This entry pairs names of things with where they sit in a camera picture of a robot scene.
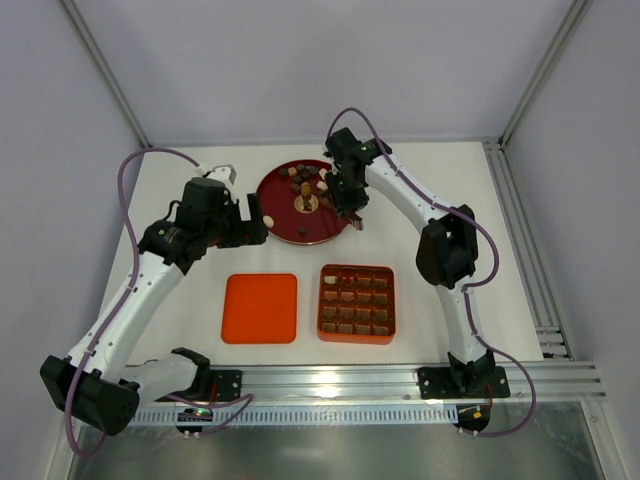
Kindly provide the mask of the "silver metal tongs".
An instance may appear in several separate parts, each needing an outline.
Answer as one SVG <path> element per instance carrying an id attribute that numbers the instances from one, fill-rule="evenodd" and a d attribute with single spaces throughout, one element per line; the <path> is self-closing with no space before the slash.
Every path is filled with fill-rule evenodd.
<path id="1" fill-rule="evenodd" d="M 345 211 L 342 217 L 357 231 L 364 229 L 363 219 L 353 211 Z"/>

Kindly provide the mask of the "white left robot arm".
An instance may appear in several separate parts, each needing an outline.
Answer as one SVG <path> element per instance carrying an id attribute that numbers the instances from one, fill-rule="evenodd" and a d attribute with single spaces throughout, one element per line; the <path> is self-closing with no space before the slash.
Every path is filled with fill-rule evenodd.
<path id="1" fill-rule="evenodd" d="M 177 395 L 202 401 L 212 388 L 210 360 L 188 348 L 133 367 L 128 360 L 150 320 L 193 264 L 211 247 L 261 245 L 268 230 L 259 197 L 250 217 L 221 181 L 195 177 L 171 203 L 173 219 L 146 228 L 134 266 L 106 311 L 63 358 L 49 356 L 40 376 L 55 406 L 107 436 L 119 434 L 139 407 Z"/>

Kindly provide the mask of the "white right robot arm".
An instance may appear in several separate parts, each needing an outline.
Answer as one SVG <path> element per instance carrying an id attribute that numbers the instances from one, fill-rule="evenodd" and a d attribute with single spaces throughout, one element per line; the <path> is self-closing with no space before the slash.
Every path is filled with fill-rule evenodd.
<path id="1" fill-rule="evenodd" d="M 473 211 L 430 197 L 381 141 L 362 142 L 343 128 L 328 135 L 325 148 L 333 163 L 325 181 L 338 216 L 359 227 L 362 220 L 357 213 L 369 202 L 367 191 L 375 189 L 420 235 L 416 267 L 436 290 L 449 337 L 448 366 L 418 370 L 421 397 L 509 397 L 506 374 L 472 319 L 477 308 L 470 285 L 479 254 Z"/>

